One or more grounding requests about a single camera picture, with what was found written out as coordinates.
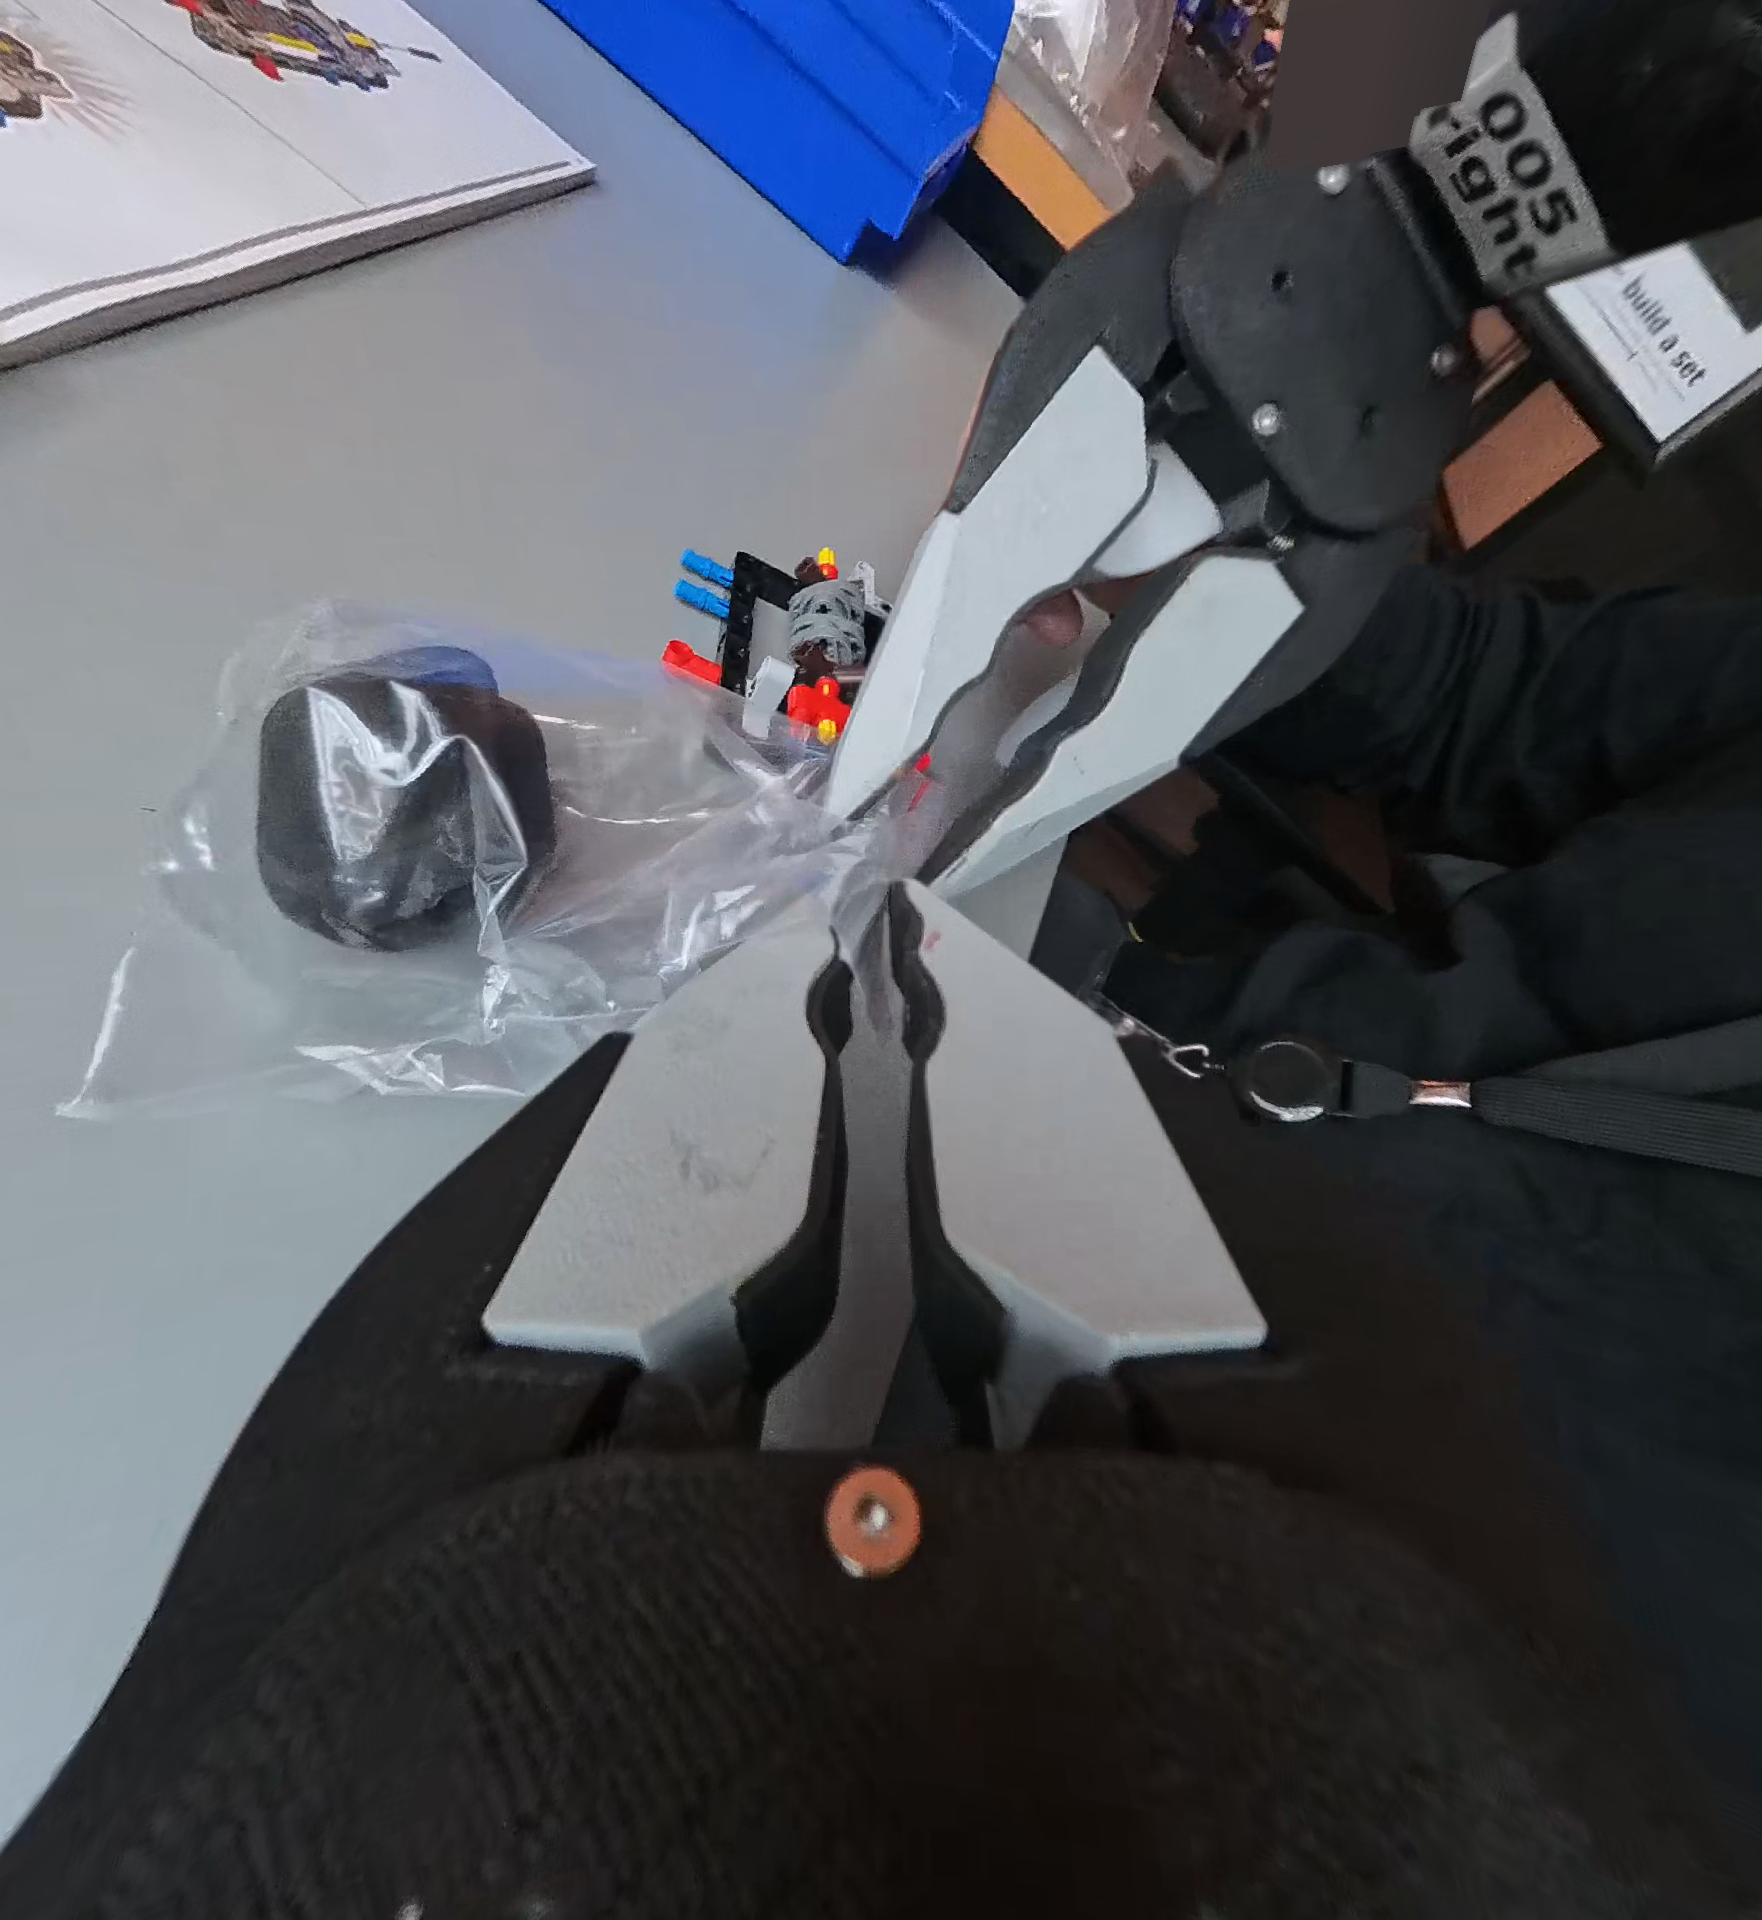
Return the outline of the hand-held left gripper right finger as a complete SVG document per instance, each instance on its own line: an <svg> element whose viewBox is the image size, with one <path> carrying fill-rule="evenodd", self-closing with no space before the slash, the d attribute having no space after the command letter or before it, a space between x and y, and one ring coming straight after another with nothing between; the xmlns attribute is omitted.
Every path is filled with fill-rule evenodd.
<svg viewBox="0 0 1762 1920"><path fill-rule="evenodd" d="M1259 1352L1271 1326L1109 1020L916 881L888 894L916 1328L957 1413Z"/></svg>

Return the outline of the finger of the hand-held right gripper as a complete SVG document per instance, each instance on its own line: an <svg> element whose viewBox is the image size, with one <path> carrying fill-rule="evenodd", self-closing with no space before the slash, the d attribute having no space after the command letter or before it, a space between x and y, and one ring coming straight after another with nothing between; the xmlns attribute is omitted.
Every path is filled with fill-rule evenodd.
<svg viewBox="0 0 1762 1920"><path fill-rule="evenodd" d="M994 781L922 883L947 899L977 891L1175 772L1303 610L1269 557L1206 549L1159 570L1013 723Z"/></svg>
<svg viewBox="0 0 1762 1920"><path fill-rule="evenodd" d="M1135 578L1227 529L1106 349L1061 378L977 482L959 480L922 534L833 756L824 807L872 807L985 684L1004 636L1085 581Z"/></svg>

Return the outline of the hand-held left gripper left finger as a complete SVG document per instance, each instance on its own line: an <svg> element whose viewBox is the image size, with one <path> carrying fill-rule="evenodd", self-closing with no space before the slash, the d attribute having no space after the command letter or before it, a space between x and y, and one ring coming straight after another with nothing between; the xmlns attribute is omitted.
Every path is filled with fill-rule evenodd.
<svg viewBox="0 0 1762 1920"><path fill-rule="evenodd" d="M840 1294L850 973L775 924L654 1009L484 1309L505 1350L767 1395Z"/></svg>

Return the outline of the clear zip plastic bag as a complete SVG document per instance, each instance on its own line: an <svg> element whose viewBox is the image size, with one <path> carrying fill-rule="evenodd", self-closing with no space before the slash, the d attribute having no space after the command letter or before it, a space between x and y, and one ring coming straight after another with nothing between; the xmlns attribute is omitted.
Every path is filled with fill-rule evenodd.
<svg viewBox="0 0 1762 1920"><path fill-rule="evenodd" d="M295 684L427 647L480 657L537 718L558 852L511 914L409 952L342 949L265 888L262 721ZM397 609L329 598L256 626L225 662L196 770L159 812L148 899L60 1116L525 1099L743 941L788 916L846 922L909 843L905 804L837 819L833 758L751 740L739 713L641 657Z"/></svg>

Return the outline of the lego engine frame assembly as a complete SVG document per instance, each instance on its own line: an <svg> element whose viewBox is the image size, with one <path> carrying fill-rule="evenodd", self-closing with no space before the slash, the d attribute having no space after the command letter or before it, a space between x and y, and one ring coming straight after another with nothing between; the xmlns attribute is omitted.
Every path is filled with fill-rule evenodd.
<svg viewBox="0 0 1762 1920"><path fill-rule="evenodd" d="M676 606L714 625L714 638L673 638L663 667L727 694L751 742L830 756L894 609L868 563L846 568L833 546L794 568L740 551L714 558L687 549Z"/></svg>

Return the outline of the person's right forearm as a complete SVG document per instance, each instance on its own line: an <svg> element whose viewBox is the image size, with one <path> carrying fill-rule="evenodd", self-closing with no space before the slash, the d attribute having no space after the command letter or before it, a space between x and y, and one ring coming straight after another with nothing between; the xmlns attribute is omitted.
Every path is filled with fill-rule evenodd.
<svg viewBox="0 0 1762 1920"><path fill-rule="evenodd" d="M1762 592L1568 598L1411 566L1229 752L1370 798L1424 851L1513 866L1760 732Z"/></svg>

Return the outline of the person's right hand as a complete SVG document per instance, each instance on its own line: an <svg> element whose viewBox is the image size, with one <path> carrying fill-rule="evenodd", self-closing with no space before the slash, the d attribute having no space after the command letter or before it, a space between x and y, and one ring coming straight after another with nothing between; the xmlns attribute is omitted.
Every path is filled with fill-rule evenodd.
<svg viewBox="0 0 1762 1920"><path fill-rule="evenodd" d="M1135 596L1135 582L1091 582L1064 588L1022 613L1019 628L1042 649L1076 647L1094 622L1105 628Z"/></svg>

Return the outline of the framed marker sign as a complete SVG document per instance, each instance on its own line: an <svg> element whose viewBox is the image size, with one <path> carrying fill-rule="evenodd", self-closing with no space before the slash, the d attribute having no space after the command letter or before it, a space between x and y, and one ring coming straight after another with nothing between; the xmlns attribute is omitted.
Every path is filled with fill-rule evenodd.
<svg viewBox="0 0 1762 1920"><path fill-rule="evenodd" d="M1601 443L1652 474L1762 398L1762 219L1523 297L1509 317Z"/></svg>

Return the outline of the stacked blue plastic bins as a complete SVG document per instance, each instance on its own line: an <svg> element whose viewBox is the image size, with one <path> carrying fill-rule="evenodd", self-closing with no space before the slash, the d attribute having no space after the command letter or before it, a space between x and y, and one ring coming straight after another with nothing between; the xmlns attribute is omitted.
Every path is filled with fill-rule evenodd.
<svg viewBox="0 0 1762 1920"><path fill-rule="evenodd" d="M1013 3L551 3L597 54L843 266L943 199Z"/></svg>

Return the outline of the person's torso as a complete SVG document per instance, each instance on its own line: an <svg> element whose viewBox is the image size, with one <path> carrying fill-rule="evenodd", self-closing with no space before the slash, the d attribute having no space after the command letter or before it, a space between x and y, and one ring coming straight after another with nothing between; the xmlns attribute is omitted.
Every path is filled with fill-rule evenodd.
<svg viewBox="0 0 1762 1920"><path fill-rule="evenodd" d="M1493 1078L1762 1017L1762 728L1474 884L1420 951L1297 924L1206 956L1123 945L1100 993L1176 1045L1281 1036L1423 1078ZM1637 1640L1733 1817L1762 1841L1762 1181L1498 1133L1330 1126L1396 1195L1509 1360Z"/></svg>

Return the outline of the white instruction booklet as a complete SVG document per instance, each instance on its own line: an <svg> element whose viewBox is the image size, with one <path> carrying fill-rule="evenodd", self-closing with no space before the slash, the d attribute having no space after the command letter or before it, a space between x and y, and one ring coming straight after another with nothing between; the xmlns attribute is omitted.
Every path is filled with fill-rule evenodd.
<svg viewBox="0 0 1762 1920"><path fill-rule="evenodd" d="M0 373L597 174L411 5L0 5Z"/></svg>

